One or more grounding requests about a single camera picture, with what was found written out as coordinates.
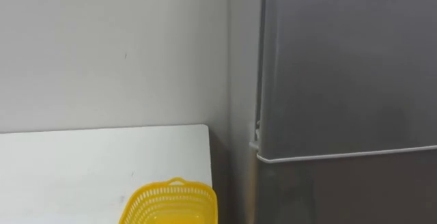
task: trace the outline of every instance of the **yellow basket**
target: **yellow basket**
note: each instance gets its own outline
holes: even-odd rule
[[[130,197],[119,224],[217,224],[217,197],[206,184],[174,178]]]

